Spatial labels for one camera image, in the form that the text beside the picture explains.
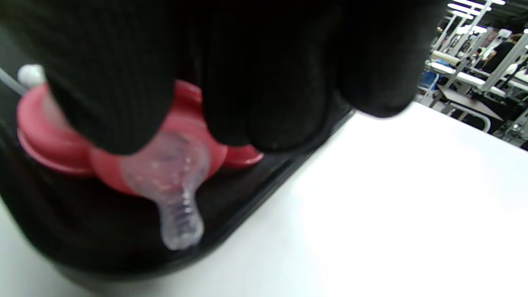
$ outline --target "black tray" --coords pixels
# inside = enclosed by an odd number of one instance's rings
[[[0,84],[0,194],[26,238],[59,267],[96,279],[140,279],[173,271],[219,246],[307,158],[265,157],[243,171],[222,172],[200,187],[202,241],[168,251],[155,205],[96,179],[76,179],[31,160],[16,139],[19,96]],[[351,116],[336,111],[336,128]]]

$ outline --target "black glove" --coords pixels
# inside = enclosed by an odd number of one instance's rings
[[[446,2],[0,0],[0,21],[102,149],[147,144],[177,78],[203,89],[218,141],[293,154],[328,138],[335,98],[404,110]]]

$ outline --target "white tabletop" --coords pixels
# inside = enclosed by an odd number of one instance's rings
[[[442,65],[440,63],[436,63],[436,62],[426,63],[426,65],[430,66],[431,69],[434,70],[435,72],[437,72],[439,74],[443,74],[443,75],[451,76],[456,71],[455,69],[453,69],[451,67],[448,67],[448,66]],[[480,88],[481,86],[483,86],[486,83],[486,81],[484,81],[484,80],[482,80],[482,79],[480,79],[478,77],[474,77],[472,75],[464,73],[464,72],[459,72],[457,74],[457,80],[460,81],[460,82],[463,82],[463,83],[467,83],[467,84],[472,85],[472,86],[477,87],[477,88]],[[489,91],[494,93],[497,96],[500,96],[500,97],[503,97],[503,98],[506,97],[506,92],[500,90],[497,87],[491,87],[491,89]]]
[[[528,296],[528,152],[427,107],[355,115],[231,238],[119,297]],[[6,296],[91,296],[0,207]]]
[[[458,62],[460,62],[459,58],[439,51],[433,51],[431,53],[431,58],[447,61],[451,65],[456,65]]]

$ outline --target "white knob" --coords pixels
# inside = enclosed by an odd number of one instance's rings
[[[39,64],[27,64],[18,70],[18,81],[28,88],[34,88],[46,82],[44,68]]]

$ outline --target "silicone nipple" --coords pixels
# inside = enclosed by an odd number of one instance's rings
[[[203,220],[194,194],[209,166],[207,147],[175,132],[159,133],[144,149],[120,161],[128,186],[158,205],[162,241],[170,250],[186,249],[202,238]]]

